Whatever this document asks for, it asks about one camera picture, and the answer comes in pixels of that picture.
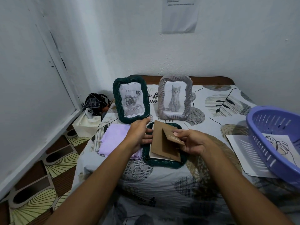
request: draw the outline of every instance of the door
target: door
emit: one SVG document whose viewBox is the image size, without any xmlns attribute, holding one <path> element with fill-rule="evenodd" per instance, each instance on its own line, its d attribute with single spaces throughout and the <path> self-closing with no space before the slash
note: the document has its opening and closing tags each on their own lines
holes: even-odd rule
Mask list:
<svg viewBox="0 0 300 225">
<path fill-rule="evenodd" d="M 75 111 L 24 0 L 0 0 L 0 183 Z"/>
</svg>

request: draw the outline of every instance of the purple cloth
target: purple cloth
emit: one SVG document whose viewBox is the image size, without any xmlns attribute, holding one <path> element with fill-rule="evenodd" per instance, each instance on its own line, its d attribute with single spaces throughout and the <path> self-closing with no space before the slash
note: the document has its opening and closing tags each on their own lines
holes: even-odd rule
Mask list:
<svg viewBox="0 0 300 225">
<path fill-rule="evenodd" d="M 111 124 L 101 139 L 101 146 L 98 154 L 109 155 L 125 139 L 130 125 Z M 141 149 L 134 153 L 130 159 L 139 159 Z"/>
</svg>

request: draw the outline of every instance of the basket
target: basket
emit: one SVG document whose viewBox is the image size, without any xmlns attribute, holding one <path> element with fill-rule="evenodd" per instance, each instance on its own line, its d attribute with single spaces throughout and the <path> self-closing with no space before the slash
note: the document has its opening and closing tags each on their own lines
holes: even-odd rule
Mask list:
<svg viewBox="0 0 300 225">
<path fill-rule="evenodd" d="M 284 158 L 261 134 L 288 135 L 300 152 L 300 116 L 273 106 L 256 106 L 246 117 L 249 140 L 257 154 L 279 178 L 300 189 L 300 168 Z"/>
</svg>

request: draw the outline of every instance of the baseboard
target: baseboard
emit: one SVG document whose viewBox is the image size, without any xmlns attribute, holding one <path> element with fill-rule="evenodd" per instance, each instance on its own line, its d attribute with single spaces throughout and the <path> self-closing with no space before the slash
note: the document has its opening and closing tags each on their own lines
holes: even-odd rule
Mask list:
<svg viewBox="0 0 300 225">
<path fill-rule="evenodd" d="M 81 110 L 75 110 L 70 117 L 65 120 L 52 135 L 47 139 L 45 144 L 36 149 L 32 154 L 25 159 L 20 166 L 17 167 L 4 181 L 0 184 L 0 199 L 7 194 L 11 188 L 23 177 L 23 175 L 34 165 L 34 163 L 43 155 L 43 153 L 65 132 L 68 126 L 75 120 L 82 112 Z"/>
</svg>

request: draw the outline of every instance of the person's left hand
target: person's left hand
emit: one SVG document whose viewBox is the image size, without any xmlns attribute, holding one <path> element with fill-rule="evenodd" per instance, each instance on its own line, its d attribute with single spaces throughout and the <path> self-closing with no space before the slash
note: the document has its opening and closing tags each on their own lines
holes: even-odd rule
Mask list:
<svg viewBox="0 0 300 225">
<path fill-rule="evenodd" d="M 141 148 L 141 144 L 152 143 L 152 135 L 146 134 L 153 131 L 152 129 L 146 128 L 146 125 L 150 120 L 150 117 L 147 117 L 143 120 L 137 120 L 130 125 L 130 129 L 128 130 L 124 142 L 128 144 L 132 150 L 132 154 L 136 153 Z"/>
</svg>

